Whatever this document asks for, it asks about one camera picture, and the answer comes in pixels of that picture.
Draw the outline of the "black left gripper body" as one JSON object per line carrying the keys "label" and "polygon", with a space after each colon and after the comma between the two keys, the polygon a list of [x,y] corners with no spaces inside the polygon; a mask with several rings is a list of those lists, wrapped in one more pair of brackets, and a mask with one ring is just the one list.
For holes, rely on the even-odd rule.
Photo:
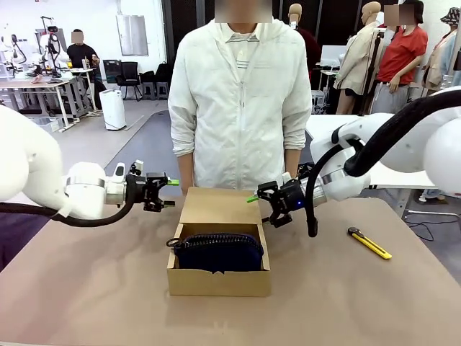
{"label": "black left gripper body", "polygon": [[146,204],[147,178],[144,176],[127,174],[125,182],[125,203],[127,206],[132,208],[135,204]]}

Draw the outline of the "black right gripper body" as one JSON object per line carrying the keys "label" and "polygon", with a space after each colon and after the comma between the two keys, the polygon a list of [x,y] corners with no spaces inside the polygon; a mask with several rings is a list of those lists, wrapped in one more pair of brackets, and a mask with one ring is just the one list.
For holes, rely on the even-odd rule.
{"label": "black right gripper body", "polygon": [[298,179],[291,179],[282,186],[282,213],[288,214],[305,207],[305,190]]}

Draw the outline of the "navy zipper pencil case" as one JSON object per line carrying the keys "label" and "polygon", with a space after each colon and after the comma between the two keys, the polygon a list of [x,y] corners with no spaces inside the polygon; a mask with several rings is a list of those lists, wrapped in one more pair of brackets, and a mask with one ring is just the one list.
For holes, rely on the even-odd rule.
{"label": "navy zipper pencil case", "polygon": [[260,271],[263,246],[249,234],[195,234],[166,242],[179,268],[216,272]]}

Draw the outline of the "brown cardboard box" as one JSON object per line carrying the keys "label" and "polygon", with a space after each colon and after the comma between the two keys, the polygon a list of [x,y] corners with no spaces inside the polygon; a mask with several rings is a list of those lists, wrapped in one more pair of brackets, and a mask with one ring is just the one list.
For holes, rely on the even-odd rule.
{"label": "brown cardboard box", "polygon": [[266,297],[272,291],[267,243],[259,204],[247,203],[249,191],[192,187],[185,197],[179,224],[173,238],[195,234],[249,234],[264,249],[260,271],[216,272],[181,269],[169,247],[166,267],[169,292],[173,296]]}

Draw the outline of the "person's right hand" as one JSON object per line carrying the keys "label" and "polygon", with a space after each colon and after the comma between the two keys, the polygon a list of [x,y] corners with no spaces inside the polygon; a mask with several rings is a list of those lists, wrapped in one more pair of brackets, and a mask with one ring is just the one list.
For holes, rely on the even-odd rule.
{"label": "person's right hand", "polygon": [[189,188],[194,186],[194,172],[193,168],[183,169],[180,171],[180,187],[183,196],[186,196]]}

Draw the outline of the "white air purifier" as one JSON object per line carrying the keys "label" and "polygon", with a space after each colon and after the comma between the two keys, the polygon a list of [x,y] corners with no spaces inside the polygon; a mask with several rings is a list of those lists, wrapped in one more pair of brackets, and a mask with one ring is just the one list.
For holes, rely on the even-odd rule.
{"label": "white air purifier", "polygon": [[99,93],[105,128],[122,130],[127,126],[125,108],[120,90],[107,89]]}

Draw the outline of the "yellow utility knife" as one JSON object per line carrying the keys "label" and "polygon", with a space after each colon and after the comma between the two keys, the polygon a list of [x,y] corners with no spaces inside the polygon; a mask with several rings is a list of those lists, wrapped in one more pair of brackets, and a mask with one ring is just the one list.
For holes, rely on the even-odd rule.
{"label": "yellow utility knife", "polygon": [[387,252],[381,246],[377,245],[371,239],[366,237],[358,228],[350,227],[348,228],[347,233],[352,238],[356,239],[358,242],[360,242],[362,245],[364,245],[366,248],[368,248],[370,251],[374,252],[384,260],[390,260],[392,258],[391,253]]}

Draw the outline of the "person in white jacket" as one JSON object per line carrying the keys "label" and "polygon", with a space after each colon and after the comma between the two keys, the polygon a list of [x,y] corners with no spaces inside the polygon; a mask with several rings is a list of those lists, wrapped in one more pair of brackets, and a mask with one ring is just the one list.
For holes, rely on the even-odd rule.
{"label": "person in white jacket", "polygon": [[216,0],[180,42],[169,91],[173,151],[194,186],[255,190],[300,161],[312,97],[303,37],[272,0]]}

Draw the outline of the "wooden background workbench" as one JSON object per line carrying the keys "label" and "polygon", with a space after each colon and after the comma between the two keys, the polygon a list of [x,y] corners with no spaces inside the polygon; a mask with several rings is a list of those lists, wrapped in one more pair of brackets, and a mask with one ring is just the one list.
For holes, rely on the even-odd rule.
{"label": "wooden background workbench", "polygon": [[16,110],[52,131],[64,132],[80,122],[74,79],[0,79],[0,105]]}

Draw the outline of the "black tripod stand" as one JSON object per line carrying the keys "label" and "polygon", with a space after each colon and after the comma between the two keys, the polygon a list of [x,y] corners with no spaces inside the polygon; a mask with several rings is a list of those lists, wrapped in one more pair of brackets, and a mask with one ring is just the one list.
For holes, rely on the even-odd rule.
{"label": "black tripod stand", "polygon": [[362,103],[360,105],[360,109],[359,109],[359,113],[358,113],[359,116],[364,115],[365,105],[366,105],[366,101],[367,101],[367,95],[369,94],[370,86],[372,85],[372,78],[373,78],[373,75],[374,75],[377,54],[378,54],[378,50],[379,50],[379,47],[380,47],[381,40],[384,38],[384,33],[385,33],[385,28],[379,28],[378,27],[378,28],[375,28],[374,31],[373,31],[374,38],[375,38],[375,40],[374,40],[374,48],[373,48],[373,51],[372,51],[371,60],[367,65],[368,68],[367,68],[367,74],[366,74],[366,79],[365,79],[365,83],[364,83],[364,91],[363,91],[363,96],[362,96]]}

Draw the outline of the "person in black t-shirt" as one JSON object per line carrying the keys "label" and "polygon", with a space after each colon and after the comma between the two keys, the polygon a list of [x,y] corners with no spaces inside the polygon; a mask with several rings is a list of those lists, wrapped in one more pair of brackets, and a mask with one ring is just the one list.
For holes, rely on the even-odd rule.
{"label": "person in black t-shirt", "polygon": [[84,42],[84,33],[80,29],[75,29],[71,33],[71,45],[67,48],[68,57],[73,68],[83,68],[83,60],[88,61],[92,71],[89,72],[90,81],[93,84],[93,95],[96,108],[102,108],[99,93],[105,90],[105,85],[101,81],[99,64],[100,59],[96,51]]}

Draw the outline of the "mannequin in dark red top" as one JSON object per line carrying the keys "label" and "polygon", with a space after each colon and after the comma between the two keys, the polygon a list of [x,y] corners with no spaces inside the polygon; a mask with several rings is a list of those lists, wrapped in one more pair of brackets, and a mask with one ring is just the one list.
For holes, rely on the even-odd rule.
{"label": "mannequin in dark red top", "polygon": [[305,41],[308,71],[309,75],[311,76],[313,69],[321,59],[321,48],[318,45],[315,37],[300,26],[302,12],[303,8],[300,4],[295,3],[290,6],[288,11],[289,26],[296,30]]}

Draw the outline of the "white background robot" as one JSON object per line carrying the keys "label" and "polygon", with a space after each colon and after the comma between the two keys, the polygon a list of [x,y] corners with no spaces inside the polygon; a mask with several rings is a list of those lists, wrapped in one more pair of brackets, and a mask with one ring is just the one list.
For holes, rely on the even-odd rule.
{"label": "white background robot", "polygon": [[35,31],[40,55],[37,64],[42,72],[59,79],[61,72],[68,68],[68,55],[58,36],[60,29],[52,17],[41,16],[40,19],[42,29]]}

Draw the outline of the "person in red t-shirt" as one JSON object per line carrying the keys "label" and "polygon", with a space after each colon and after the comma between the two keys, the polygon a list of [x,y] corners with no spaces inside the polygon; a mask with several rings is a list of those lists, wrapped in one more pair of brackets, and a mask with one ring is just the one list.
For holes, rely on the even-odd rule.
{"label": "person in red t-shirt", "polygon": [[404,0],[398,10],[398,29],[382,55],[377,73],[372,114],[395,114],[406,105],[416,67],[426,53],[428,35],[420,28],[424,22],[423,1]]}

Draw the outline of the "grey wall panel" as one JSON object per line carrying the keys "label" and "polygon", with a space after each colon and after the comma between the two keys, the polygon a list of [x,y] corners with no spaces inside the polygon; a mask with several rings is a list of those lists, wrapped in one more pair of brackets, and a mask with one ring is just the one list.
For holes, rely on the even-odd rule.
{"label": "grey wall panel", "polygon": [[122,56],[148,56],[145,17],[118,14],[116,19]]}

